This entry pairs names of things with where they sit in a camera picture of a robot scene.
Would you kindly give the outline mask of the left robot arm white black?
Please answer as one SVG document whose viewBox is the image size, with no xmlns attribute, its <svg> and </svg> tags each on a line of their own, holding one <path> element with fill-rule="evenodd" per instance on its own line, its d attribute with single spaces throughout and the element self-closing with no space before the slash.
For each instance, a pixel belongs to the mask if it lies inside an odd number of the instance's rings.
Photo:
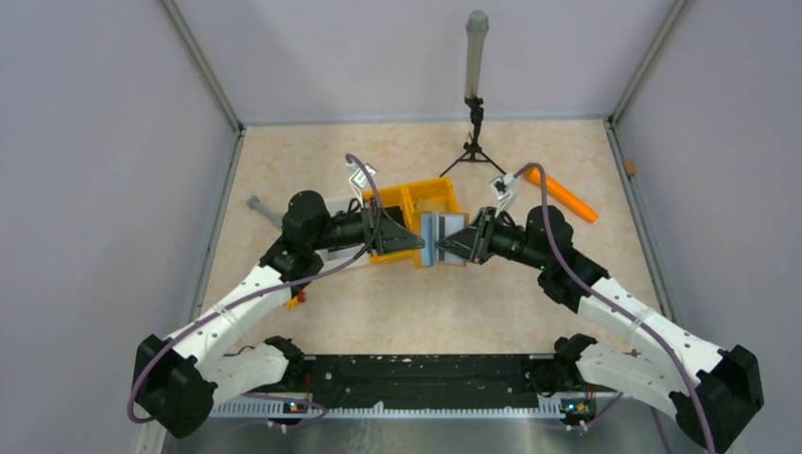
<svg viewBox="0 0 802 454">
<path fill-rule="evenodd" d="M 315 280 L 350 266 L 325 270 L 321 251 L 357 248 L 385 255 L 424 248 L 425 241 L 390 217 L 379 201 L 333 215 L 311 190 L 295 194 L 283 216 L 282 234 L 228 294 L 195 321 L 165 338 L 149 335 L 137 347 L 128 406 L 147 413 L 170 435 L 184 438 L 212 409 L 260 386 L 281 391 L 303 379 L 300 352 L 286 340 L 270 340 L 245 354 L 228 350 L 257 322 L 285 305 Z"/>
</svg>

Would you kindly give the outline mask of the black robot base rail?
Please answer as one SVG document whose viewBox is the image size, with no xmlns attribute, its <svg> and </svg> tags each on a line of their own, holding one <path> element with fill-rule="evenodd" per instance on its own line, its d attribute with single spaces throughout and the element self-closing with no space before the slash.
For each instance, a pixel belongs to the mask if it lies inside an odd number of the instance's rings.
<svg viewBox="0 0 802 454">
<path fill-rule="evenodd" d="M 281 415 L 323 406 L 330 417 L 555 419 L 599 412 L 593 386 L 551 355 L 318 355 L 291 362 L 259 393 L 281 395 Z"/>
</svg>

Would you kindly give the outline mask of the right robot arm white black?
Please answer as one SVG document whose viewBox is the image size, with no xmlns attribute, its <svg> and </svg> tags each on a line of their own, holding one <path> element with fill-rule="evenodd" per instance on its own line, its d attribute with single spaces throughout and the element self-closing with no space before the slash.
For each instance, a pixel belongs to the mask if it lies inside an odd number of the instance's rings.
<svg viewBox="0 0 802 454">
<path fill-rule="evenodd" d="M 498 256 L 538 270 L 538 285 L 553 302 L 631 347 L 621 353 L 580 334 L 556 342 L 554 375 L 562 387 L 615 390 L 671 417 L 700 447 L 727 452 L 764 405 L 756 355 L 701 339 L 642 303 L 576 250 L 573 234 L 552 205 L 534 207 L 523 225 L 485 207 L 437 247 L 477 265 Z"/>
</svg>

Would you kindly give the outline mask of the white storage bin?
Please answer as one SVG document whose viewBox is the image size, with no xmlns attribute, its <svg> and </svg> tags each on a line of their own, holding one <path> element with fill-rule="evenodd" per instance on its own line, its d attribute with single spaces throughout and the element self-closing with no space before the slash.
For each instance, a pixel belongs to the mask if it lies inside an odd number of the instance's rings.
<svg viewBox="0 0 802 454">
<path fill-rule="evenodd" d="M 334 216 L 339 211 L 346 211 L 350 200 L 350 196 L 328 197 L 324 199 L 325 206 L 329 213 Z M 321 258 L 323 267 L 321 273 L 334 269 L 342 263 L 350 260 L 361 248 L 361 245 L 352 246 L 344 249 L 319 249 L 316 254 Z"/>
</svg>

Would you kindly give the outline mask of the yellow double storage bin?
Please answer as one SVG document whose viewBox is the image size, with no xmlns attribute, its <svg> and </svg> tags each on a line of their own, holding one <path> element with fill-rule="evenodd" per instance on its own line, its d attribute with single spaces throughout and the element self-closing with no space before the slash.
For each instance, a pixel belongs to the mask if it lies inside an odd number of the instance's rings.
<svg viewBox="0 0 802 454">
<path fill-rule="evenodd" d="M 455 233 L 465 227 L 468 222 L 468 215 L 460 207 L 454 185 L 448 177 L 384 187 L 379 190 L 379 198 L 384 207 L 400 206 L 403 209 L 408 229 L 423 238 L 426 245 L 421 250 L 389 255 L 371 253 L 369 255 L 370 264 L 378 265 L 391 261 L 410 260 L 418 269 L 443 265 L 458 267 L 465 265 L 465 261 L 442 252 L 436 247 L 438 240 Z M 447 200 L 450 212 L 416 214 L 414 203 L 418 199 Z"/>
</svg>

